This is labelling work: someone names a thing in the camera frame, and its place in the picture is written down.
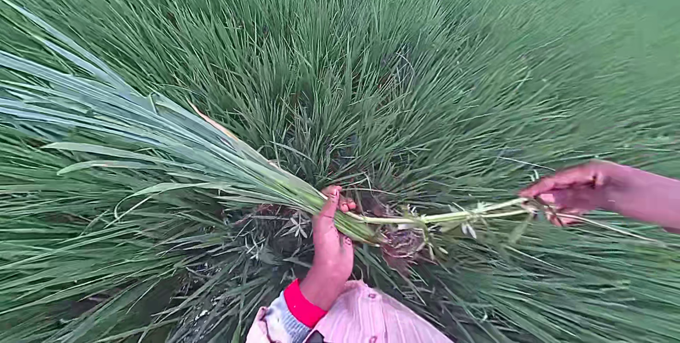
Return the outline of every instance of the grass field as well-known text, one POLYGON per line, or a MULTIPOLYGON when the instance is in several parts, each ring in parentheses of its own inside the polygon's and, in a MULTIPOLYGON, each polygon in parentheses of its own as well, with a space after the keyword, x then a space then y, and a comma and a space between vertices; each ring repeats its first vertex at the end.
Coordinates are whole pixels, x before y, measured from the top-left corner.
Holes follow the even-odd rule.
MULTIPOLYGON (((680 176, 674 0, 9 1, 138 92, 195 103, 269 160, 318 189, 341 184, 365 208, 436 214, 511 199, 537 174, 591 157, 680 176)), ((305 218, 209 189, 134 208, 126 199, 195 174, 121 162, 57 174, 98 154, 40 148, 49 142, 190 170, 203 161, 123 132, 133 118, 108 133, 48 121, 50 110, 101 120, 108 107, 16 72, 32 60, 91 77, 41 43, 54 33, 5 3, 0 16, 0 49, 21 58, 4 55, 0 78, 37 95, 0 88, 0 342, 239 341, 253 311, 309 265, 305 218), (7 109, 26 105, 43 112, 7 109)), ((656 242, 520 217, 475 224, 476 241, 433 229, 447 257, 408 278, 363 246, 355 277, 465 342, 677 340, 680 239, 594 217, 656 242)))

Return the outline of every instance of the striped fabric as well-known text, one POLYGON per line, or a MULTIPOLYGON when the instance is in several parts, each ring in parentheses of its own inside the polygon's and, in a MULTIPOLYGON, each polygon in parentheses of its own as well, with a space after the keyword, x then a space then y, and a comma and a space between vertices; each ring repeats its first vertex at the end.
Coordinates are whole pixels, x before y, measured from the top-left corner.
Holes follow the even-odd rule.
POLYGON ((276 303, 260 309, 247 343, 452 343, 408 307, 358 280, 345 284, 327 315, 304 337, 300 330, 286 331, 290 312, 276 303))

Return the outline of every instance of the person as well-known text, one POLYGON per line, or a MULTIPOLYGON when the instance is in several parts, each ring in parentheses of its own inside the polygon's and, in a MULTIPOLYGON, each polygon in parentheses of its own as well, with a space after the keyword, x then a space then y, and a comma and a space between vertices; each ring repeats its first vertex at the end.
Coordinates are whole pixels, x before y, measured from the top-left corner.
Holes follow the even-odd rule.
MULTIPOLYGON (((312 218, 315 254, 307 276, 295 280, 268 307, 260 308, 247 343, 450 343, 430 323, 386 294, 349 280, 352 241, 333 222, 336 209, 356 204, 339 186, 324 190, 328 200, 312 218)), ((540 198, 559 214, 605 209, 680 230, 680 181, 607 161, 591 161, 541 178, 520 191, 540 198)), ((550 217, 556 225, 574 218, 550 217)))

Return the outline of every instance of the red cuff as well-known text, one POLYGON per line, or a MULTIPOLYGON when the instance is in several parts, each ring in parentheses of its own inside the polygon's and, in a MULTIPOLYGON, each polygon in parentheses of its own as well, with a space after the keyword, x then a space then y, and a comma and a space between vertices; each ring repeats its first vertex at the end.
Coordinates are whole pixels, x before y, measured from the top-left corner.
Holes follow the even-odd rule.
POLYGON ((285 288, 284 299, 288 310, 295 319, 309 328, 314 328, 316 323, 326 316, 326 311, 323 311, 323 309, 311 303, 302 295, 299 279, 295 279, 293 283, 285 288))

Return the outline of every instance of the left hand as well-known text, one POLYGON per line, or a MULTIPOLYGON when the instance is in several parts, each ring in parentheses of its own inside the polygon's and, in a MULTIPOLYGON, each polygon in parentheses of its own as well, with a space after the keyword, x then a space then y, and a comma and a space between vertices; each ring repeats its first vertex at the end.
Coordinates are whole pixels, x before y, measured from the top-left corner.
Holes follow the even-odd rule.
POLYGON ((338 208, 347 212, 356 208, 356 204, 342 198, 340 190, 340 186, 322 190, 328 200, 311 219, 314 260, 307 277, 300 283, 305 298, 324 310, 330 309, 340 295, 354 266, 352 240, 337 231, 334 218, 338 208))

